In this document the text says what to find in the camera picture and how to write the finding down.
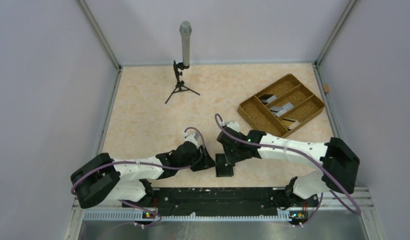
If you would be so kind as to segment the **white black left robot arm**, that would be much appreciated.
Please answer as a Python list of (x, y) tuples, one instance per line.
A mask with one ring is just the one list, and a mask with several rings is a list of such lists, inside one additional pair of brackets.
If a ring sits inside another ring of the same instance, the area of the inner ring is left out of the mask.
[(71, 194), (83, 209), (113, 200), (146, 207), (153, 200), (149, 180), (171, 178), (181, 170), (197, 172), (215, 166), (206, 147), (188, 140), (175, 150), (142, 159), (117, 159), (104, 152), (72, 173)]

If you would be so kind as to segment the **black leather card holder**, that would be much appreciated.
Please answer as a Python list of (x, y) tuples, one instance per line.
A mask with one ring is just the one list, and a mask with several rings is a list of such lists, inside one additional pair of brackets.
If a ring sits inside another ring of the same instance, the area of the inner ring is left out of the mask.
[(223, 178), (223, 177), (232, 177), (234, 176), (234, 169), (233, 165), (231, 165), (223, 153), (217, 153), (215, 155), (215, 170), (216, 170), (216, 177)]

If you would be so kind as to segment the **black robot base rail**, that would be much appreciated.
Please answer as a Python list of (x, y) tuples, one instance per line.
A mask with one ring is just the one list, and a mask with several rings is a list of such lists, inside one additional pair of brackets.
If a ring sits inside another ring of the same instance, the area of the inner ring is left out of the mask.
[(288, 200), (277, 187), (162, 187), (155, 188), (136, 206), (156, 210), (164, 217), (257, 217), (275, 216), (282, 210), (316, 207), (318, 197)]

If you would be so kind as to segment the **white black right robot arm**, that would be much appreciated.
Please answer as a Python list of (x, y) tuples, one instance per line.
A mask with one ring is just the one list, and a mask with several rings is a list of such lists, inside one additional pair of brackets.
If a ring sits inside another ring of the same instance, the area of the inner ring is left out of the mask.
[(302, 142), (289, 140), (270, 133), (250, 130), (247, 135), (224, 126), (217, 137), (229, 161), (240, 162), (257, 158), (284, 160), (314, 168), (314, 171), (293, 177), (279, 193), (274, 204), (281, 209), (298, 207), (317, 194), (331, 192), (336, 198), (344, 194), (351, 197), (360, 160), (340, 138), (328, 142)]

